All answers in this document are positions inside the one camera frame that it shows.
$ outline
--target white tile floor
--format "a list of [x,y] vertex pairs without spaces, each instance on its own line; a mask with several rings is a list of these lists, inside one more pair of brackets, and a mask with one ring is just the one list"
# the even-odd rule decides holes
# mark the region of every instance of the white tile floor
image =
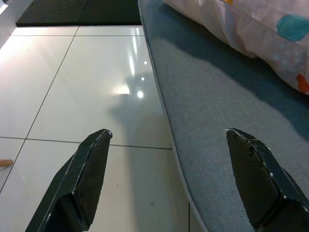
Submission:
[[0,158],[15,160],[0,170],[0,232],[26,229],[55,173],[101,128],[114,137],[90,231],[189,231],[141,27],[18,28],[0,75]]

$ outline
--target pillow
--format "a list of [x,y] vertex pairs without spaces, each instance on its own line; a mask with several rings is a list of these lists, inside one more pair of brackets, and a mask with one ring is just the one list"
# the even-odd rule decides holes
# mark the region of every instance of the pillow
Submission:
[[309,95],[309,0],[164,0]]

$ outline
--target white pillow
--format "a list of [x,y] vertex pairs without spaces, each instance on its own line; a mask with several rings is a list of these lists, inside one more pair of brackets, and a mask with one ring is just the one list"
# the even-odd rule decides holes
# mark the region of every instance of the white pillow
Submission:
[[164,0],[309,95],[309,0]]

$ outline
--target black rubber mat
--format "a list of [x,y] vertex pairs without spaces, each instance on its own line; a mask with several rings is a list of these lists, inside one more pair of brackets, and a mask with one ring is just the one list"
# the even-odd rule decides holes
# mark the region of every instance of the black rubber mat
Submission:
[[137,0],[34,0],[16,25],[141,25],[141,22]]

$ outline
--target gray fabric cushion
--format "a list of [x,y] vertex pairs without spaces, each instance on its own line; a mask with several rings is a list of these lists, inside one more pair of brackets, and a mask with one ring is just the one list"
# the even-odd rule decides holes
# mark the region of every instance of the gray fabric cushion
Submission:
[[209,231],[253,231],[226,128],[266,143],[308,197],[309,97],[161,0],[140,0],[140,11],[188,197]]

